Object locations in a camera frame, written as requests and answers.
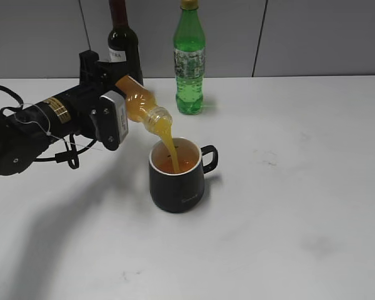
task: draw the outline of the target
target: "mug handle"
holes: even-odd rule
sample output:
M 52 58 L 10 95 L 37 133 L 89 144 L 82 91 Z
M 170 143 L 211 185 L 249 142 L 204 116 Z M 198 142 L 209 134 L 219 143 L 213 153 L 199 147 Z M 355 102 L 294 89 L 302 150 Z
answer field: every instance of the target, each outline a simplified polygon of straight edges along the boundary
M 206 154 L 212 153 L 212 161 L 208 165 L 202 167 L 202 170 L 206 174 L 208 172 L 211 172 L 213 169 L 217 167 L 218 150 L 213 145 L 208 145 L 208 146 L 201 148 L 201 153 L 203 156 Z

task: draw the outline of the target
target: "black mug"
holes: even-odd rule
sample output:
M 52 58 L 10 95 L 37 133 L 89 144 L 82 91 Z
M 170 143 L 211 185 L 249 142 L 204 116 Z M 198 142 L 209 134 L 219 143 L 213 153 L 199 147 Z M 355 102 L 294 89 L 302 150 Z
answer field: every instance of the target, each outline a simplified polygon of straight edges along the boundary
M 163 142 L 154 145 L 150 152 L 150 194 L 154 203 L 169 213 L 183 213 L 193 208 L 204 194 L 204 174 L 218 165 L 218 151 L 212 146 L 199 148 L 183 138 L 173 139 L 178 160 L 187 159 L 194 166 L 186 172 L 171 174 L 160 170 L 169 160 L 169 152 Z M 203 156 L 212 153 L 212 161 L 203 166 Z

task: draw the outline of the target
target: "white wire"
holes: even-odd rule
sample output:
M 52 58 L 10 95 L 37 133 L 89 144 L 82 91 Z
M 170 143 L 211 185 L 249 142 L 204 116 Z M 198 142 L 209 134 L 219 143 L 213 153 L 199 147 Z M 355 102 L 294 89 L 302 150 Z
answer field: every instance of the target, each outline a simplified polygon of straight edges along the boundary
M 36 121 L 29 121 L 29 122 L 23 122 L 23 121 L 20 121 L 20 120 L 17 118 L 17 115 L 14 114 L 14 118 L 15 118 L 15 120 L 16 120 L 17 122 L 19 122 L 19 123 L 21 123 L 21 124 L 27 124 L 27 125 L 28 125 L 28 124 L 37 124 L 37 125 L 43 130 L 43 132 L 46 133 L 47 136 L 52 136 L 52 137 L 58 139 L 59 141 L 64 141 L 64 142 L 67 143 L 67 144 L 75 145 L 75 146 L 79 146 L 79 147 L 85 147 L 85 148 L 89 148 L 89 149 L 94 149 L 94 150 L 98 150 L 98 151 L 103 151 L 103 149 L 99 149 L 99 148 L 95 148 L 95 147 L 87 147 L 87 146 L 84 146 L 84 145 L 76 144 L 76 143 L 74 143 L 74 142 L 69 142 L 69 141 L 65 140 L 64 138 L 57 137 L 57 136 L 51 134 L 51 132 L 50 132 L 50 129 L 51 129 L 51 122 L 50 122 L 50 119 L 49 119 L 49 117 L 47 116 L 47 114 L 43 111 L 43 109 L 41 109 L 39 106 L 37 106 L 36 104 L 33 104 L 33 103 L 24 103 L 24 104 L 34 106 L 35 108 L 37 108 L 38 110 L 40 110 L 40 111 L 43 113 L 43 115 L 46 117 L 47 122 L 49 123 L 49 127 L 48 127 L 47 130 L 45 130 L 45 129 L 39 124 L 39 122 L 36 122 Z

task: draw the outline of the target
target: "gray wall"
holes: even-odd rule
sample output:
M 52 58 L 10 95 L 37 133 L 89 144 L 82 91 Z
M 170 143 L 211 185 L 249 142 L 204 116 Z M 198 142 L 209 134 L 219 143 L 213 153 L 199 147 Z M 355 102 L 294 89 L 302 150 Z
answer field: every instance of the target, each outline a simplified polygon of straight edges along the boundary
M 0 0 L 0 78 L 78 76 L 87 48 L 78 1 Z
M 127 0 L 144 76 L 173 77 L 179 0 Z M 200 0 L 207 36 L 206 75 L 250 76 L 265 0 Z M 81 0 L 92 50 L 108 58 L 108 0 Z M 78 0 L 0 0 L 0 78 L 77 77 L 88 49 Z
M 375 74 L 375 0 L 269 0 L 255 76 Z
M 144 76 L 173 77 L 179 0 L 126 0 Z M 264 7 L 262 38 L 258 47 Z M 108 58 L 108 0 L 81 0 Z M 375 74 L 375 0 L 199 0 L 207 77 Z M 0 0 L 0 78 L 77 77 L 88 49 L 78 0 Z
M 173 77 L 173 35 L 181 10 L 179 0 L 127 0 L 130 27 L 139 37 L 144 77 Z M 248 77 L 263 17 L 265 0 L 199 0 L 206 33 L 206 76 Z M 112 28 L 108 1 L 82 0 L 92 49 L 108 58 Z

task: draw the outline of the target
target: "mug rim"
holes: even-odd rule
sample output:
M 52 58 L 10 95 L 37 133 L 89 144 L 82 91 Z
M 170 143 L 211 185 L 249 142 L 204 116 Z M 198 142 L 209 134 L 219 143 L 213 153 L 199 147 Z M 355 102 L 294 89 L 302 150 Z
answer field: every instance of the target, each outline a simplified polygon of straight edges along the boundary
M 161 173 L 163 175 L 166 175 L 166 176 L 181 176 L 181 175 L 185 175 L 187 173 L 190 173 L 192 172 L 193 170 L 195 170 L 201 163 L 201 160 L 203 159 L 203 154 L 201 152 L 201 148 L 195 143 L 195 142 L 192 142 L 190 139 L 187 139 L 185 137 L 182 137 L 182 136 L 178 136 L 178 137 L 173 137 L 172 140 L 175 140 L 175 139 L 183 139 L 185 141 L 188 141 L 190 142 L 191 144 L 195 145 L 195 147 L 197 148 L 197 151 L 199 153 L 199 159 L 197 160 L 197 163 L 189 170 L 187 170 L 186 172 L 183 172 L 183 173 L 178 173 L 178 174 L 171 174 L 171 173 L 166 173 L 160 169 L 158 169 L 156 167 L 156 165 L 153 163 L 153 159 L 152 159 L 152 156 L 153 156 L 153 151 L 154 149 L 156 149 L 160 144 L 163 144 L 163 141 L 160 140 L 158 141 L 156 144 L 153 145 L 153 147 L 151 148 L 150 150 L 150 154 L 149 154 L 149 162 L 150 162 L 150 166 L 155 170 L 157 171 L 158 173 Z

